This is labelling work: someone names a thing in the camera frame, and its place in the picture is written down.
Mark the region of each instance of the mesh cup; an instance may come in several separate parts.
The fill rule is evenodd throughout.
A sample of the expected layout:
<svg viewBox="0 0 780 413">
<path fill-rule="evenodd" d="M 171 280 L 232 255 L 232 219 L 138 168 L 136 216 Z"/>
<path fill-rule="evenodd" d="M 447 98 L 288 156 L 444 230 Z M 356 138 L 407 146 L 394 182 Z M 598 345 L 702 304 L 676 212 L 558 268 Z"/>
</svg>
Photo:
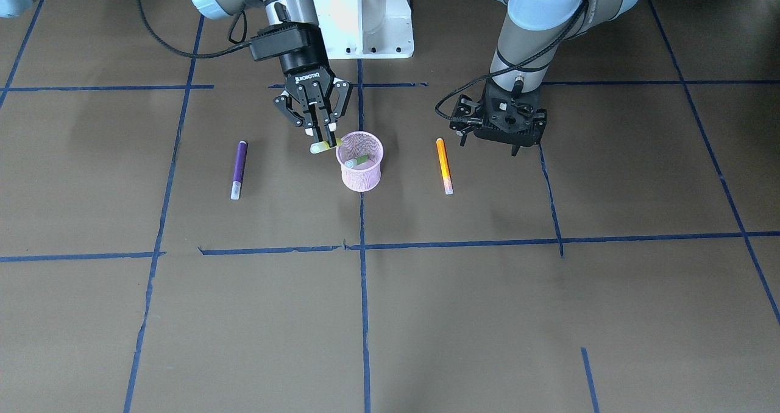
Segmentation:
<svg viewBox="0 0 780 413">
<path fill-rule="evenodd" d="M 381 172 L 379 164 L 382 161 L 382 155 L 385 149 L 381 141 L 371 133 L 352 132 L 343 136 L 342 146 L 336 149 L 336 159 L 342 167 L 342 182 L 349 189 L 356 192 L 366 192 L 379 184 Z M 356 168 L 347 168 L 344 163 L 352 158 L 358 158 L 362 155 L 368 155 L 368 163 L 358 165 Z"/>
</svg>

